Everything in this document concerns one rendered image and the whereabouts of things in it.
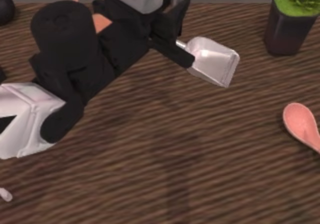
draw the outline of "brown wood grain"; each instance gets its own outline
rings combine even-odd
[[[8,82],[33,77],[40,4],[0,28]],[[43,153],[1,161],[0,224],[318,224],[320,158],[285,131],[286,104],[320,117],[320,22],[301,52],[272,57],[268,4],[192,4],[182,41],[206,36],[241,57],[214,86],[151,51]]]

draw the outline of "table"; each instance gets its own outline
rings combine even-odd
[[[26,82],[42,4],[0,28],[8,82]],[[52,149],[1,161],[1,224],[317,224],[320,158],[282,125],[286,104],[320,116],[320,22],[297,56],[272,57],[268,4],[192,4],[182,41],[206,36],[241,61],[229,88],[148,53],[88,105]]]

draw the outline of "spoon bowl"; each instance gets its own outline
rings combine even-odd
[[[320,135],[316,119],[309,108],[301,103],[290,103],[283,110],[287,131],[303,144],[320,153]]]

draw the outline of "wooden table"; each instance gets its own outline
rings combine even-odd
[[[33,77],[21,4],[0,29],[8,82]],[[268,4],[193,4],[182,41],[206,36],[241,57],[231,86],[214,86],[151,51],[95,97],[52,149],[1,162],[1,224],[318,224],[320,158],[287,134],[301,102],[320,115],[320,22],[301,52],[272,57]]]

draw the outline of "plant pot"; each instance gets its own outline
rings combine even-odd
[[[267,51],[275,56],[295,55],[315,23],[315,16],[288,16],[272,0],[268,23],[264,33]]]

